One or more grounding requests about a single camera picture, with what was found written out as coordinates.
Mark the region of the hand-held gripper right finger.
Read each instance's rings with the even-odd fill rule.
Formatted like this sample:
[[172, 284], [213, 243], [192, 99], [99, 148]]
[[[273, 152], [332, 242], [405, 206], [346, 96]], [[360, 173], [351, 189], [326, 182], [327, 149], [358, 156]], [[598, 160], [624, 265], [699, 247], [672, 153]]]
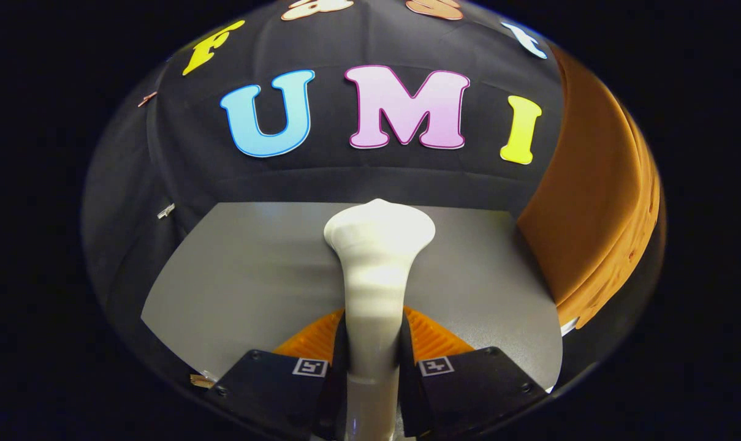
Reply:
[[411, 307], [399, 340], [399, 405], [416, 439], [489, 439], [549, 394], [501, 349], [476, 349]]

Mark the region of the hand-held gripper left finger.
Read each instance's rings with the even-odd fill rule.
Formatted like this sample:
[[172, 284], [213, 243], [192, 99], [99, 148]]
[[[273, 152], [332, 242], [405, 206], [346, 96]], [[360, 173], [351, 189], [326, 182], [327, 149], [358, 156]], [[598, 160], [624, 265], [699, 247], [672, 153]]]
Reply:
[[271, 352], [247, 351], [206, 389], [205, 400], [250, 430], [255, 440], [338, 440], [348, 358], [340, 309]]

